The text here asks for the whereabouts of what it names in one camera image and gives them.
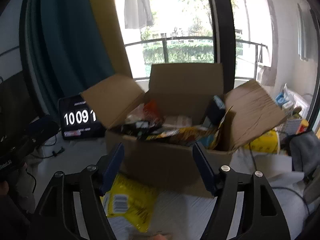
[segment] yellow curtain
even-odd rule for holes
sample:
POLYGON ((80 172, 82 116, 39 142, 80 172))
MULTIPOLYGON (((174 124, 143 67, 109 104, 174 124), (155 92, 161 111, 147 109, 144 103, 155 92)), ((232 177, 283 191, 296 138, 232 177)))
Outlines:
POLYGON ((132 78, 114 0, 90 0, 90 3, 113 69, 132 78))

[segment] balcony railing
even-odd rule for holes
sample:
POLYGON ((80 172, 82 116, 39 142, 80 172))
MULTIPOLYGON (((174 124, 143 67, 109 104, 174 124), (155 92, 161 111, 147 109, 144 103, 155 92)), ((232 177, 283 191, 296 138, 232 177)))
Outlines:
MULTIPOLYGON (((133 46, 133 45, 138 45, 138 44, 146 44, 146 43, 161 41, 162 42, 162 46, 163 46, 164 62, 165 63, 169 63, 168 47, 167 47, 167 42, 168 41, 176 41, 176 40, 212 40, 212 39, 213 39, 213 37, 211 37, 211 36, 171 37, 171 38, 159 38, 159 39, 152 39, 152 40, 146 40, 146 41, 138 41, 138 42, 125 44, 124 46, 128 47, 128 46, 133 46)), ((259 51, 258 47, 259 46, 261 46, 261 48, 265 47, 268 50, 268 46, 264 45, 264 44, 260 44, 260 43, 251 42, 251 41, 243 41, 243 40, 236 39, 236 44, 240 44, 240 43, 242 43, 242 44, 250 44, 250 45, 254 45, 255 46, 255 60, 254 60, 254 62, 250 62, 250 61, 247 61, 247 62, 250 63, 250 64, 254 64, 253 78, 256 79, 257 78, 258 60, 259 60, 259 57, 262 57, 262 50, 260 50, 260 55, 258 55, 258 51, 259 51)), ((141 78, 135 78, 135 80, 142 80, 142 79, 148 79, 148 78, 149 77, 141 77, 141 78)), ((235 79, 249 80, 251 78, 236 76, 235 79)))

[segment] hanging shirt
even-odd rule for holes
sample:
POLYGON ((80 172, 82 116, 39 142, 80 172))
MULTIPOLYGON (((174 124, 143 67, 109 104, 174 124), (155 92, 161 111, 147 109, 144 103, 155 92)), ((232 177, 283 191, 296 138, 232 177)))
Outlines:
POLYGON ((126 29, 153 26, 150 0, 124 0, 124 25, 126 29))

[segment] open cardboard box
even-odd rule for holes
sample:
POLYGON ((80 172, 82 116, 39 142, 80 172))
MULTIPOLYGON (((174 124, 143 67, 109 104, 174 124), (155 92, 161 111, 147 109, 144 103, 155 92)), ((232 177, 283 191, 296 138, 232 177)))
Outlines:
MULTIPOLYGON (((140 103, 154 99, 163 115, 186 115, 200 124, 213 95, 232 106, 227 114, 219 151, 207 151, 209 163, 228 165, 232 151, 285 120, 284 112, 260 85, 251 80, 223 94, 221 64, 181 63, 152 65, 149 91, 144 93, 132 78, 115 74, 82 93, 106 128, 124 123, 140 103)), ((125 157, 120 170, 147 185, 190 195, 212 197, 205 189, 192 158, 192 148, 138 141, 106 131, 107 151, 122 142, 125 157)))

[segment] metal bolt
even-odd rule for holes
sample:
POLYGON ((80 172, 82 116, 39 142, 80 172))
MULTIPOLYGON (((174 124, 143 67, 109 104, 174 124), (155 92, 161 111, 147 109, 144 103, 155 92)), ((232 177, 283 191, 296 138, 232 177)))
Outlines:
POLYGON ((256 171, 254 174, 259 178, 263 176, 263 173, 261 171, 256 171))
POLYGON ((63 175, 63 172, 62 172, 62 171, 57 171, 57 172, 54 174, 54 176, 55 176, 56 178, 60 178, 62 175, 63 175))
POLYGON ((96 168, 97 168, 96 165, 91 164, 91 165, 89 165, 89 166, 87 167, 87 170, 88 170, 88 171, 94 171, 96 168))
POLYGON ((230 167, 229 167, 228 165, 222 165, 222 166, 221 166, 221 169, 222 169, 223 171, 230 171, 230 167))

